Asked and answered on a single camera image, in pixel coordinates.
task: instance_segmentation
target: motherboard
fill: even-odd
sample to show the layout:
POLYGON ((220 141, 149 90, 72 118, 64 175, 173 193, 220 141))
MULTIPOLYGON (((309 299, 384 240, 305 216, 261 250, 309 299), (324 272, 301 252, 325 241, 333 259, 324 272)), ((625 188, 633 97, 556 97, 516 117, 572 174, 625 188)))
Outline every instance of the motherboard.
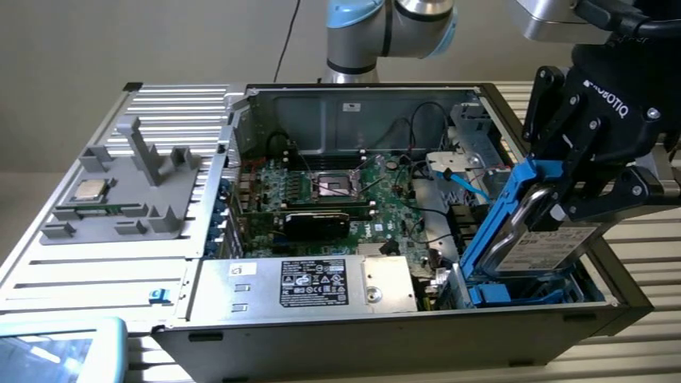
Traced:
POLYGON ((244 162, 234 191, 244 257, 402 255, 412 274, 430 276, 413 170, 390 153, 334 166, 302 157, 244 162))

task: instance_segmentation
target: warning label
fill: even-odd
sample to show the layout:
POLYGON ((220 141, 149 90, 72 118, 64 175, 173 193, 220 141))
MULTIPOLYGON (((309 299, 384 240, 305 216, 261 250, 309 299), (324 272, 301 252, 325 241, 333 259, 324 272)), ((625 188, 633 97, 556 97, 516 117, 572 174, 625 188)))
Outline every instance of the warning label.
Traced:
POLYGON ((553 270, 594 230, 595 227, 561 227, 557 231, 528 231, 497 271, 553 270))
POLYGON ((281 262, 284 307, 338 306, 349 304, 344 259, 281 262))

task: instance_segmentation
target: cpu socket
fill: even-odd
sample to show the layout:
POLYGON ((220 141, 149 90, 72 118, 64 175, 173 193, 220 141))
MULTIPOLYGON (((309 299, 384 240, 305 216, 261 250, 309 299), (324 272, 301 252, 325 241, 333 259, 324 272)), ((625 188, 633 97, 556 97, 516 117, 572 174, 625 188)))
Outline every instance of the cpu socket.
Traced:
POLYGON ((313 195, 320 197, 354 197, 360 190, 360 177, 354 172, 321 172, 314 174, 313 195))

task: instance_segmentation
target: white sticker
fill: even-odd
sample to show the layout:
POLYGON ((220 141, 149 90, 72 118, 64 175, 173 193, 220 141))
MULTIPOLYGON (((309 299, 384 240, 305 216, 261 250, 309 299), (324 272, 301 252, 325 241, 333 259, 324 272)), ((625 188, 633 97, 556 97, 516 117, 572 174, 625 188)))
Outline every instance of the white sticker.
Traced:
POLYGON ((257 263, 232 263, 229 265, 229 276, 238 277, 240 275, 256 275, 257 263))
POLYGON ((526 232, 497 266, 497 271, 553 270, 594 232, 595 227, 561 227, 526 232))
POLYGON ((361 104, 358 102, 344 102, 342 103, 342 111, 344 112, 360 112, 361 104))

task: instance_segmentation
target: tablet screen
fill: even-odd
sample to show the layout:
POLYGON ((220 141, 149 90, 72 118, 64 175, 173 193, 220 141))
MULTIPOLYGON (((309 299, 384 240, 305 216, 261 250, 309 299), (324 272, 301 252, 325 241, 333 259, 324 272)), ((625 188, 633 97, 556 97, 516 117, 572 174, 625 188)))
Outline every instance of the tablet screen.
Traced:
POLYGON ((0 338, 1 381, 76 382, 94 331, 0 338))

